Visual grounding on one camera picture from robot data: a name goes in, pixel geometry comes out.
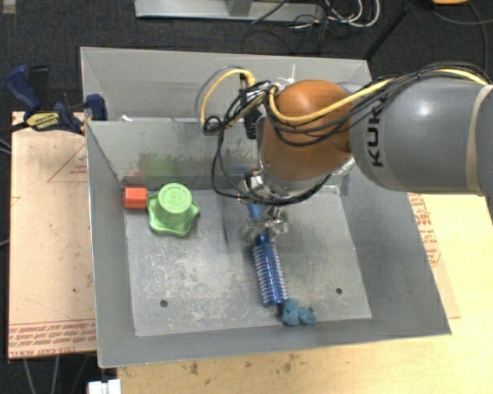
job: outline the orange block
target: orange block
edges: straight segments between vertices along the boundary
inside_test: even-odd
[[[146,208],[148,190],[142,187],[126,187],[124,189],[124,208]]]

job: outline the gray metal tray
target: gray metal tray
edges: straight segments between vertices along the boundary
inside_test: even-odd
[[[191,105],[214,70],[238,63],[259,79],[293,69],[298,80],[365,83],[365,62],[99,48],[83,48],[82,62],[85,94],[103,94],[111,119],[91,122],[86,133],[101,367],[449,332],[406,194],[355,168],[288,210],[291,231],[278,239],[288,289],[319,319],[290,328],[260,302],[237,235],[246,208],[210,190],[216,142],[191,120]],[[114,121],[123,114],[134,121]],[[256,147],[243,136],[234,127],[226,143],[237,176],[256,164]],[[156,235],[145,212],[122,208],[124,186],[157,190],[172,181],[189,186],[201,207],[184,239]]]

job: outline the blue clamp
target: blue clamp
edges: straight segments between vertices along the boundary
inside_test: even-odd
[[[76,118],[63,103],[55,103],[52,111],[40,111],[42,102],[31,87],[27,72],[27,66],[22,65],[15,67],[6,77],[9,92],[28,107],[24,113],[24,123],[36,131],[60,130],[82,135],[84,122]],[[91,120],[108,119],[106,105],[99,94],[88,95],[85,103],[78,107],[90,108]]]

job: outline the blue spring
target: blue spring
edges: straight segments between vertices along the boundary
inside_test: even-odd
[[[248,211],[251,218],[257,218],[261,215],[259,206],[255,204],[249,204]],[[283,279],[278,248],[273,242],[270,242],[266,232],[257,236],[253,256],[263,304],[282,304],[288,298],[287,287]]]

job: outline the wooden table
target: wooden table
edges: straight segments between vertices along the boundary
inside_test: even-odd
[[[485,200],[424,196],[461,318],[453,335],[120,368],[137,393],[493,393],[493,229]]]

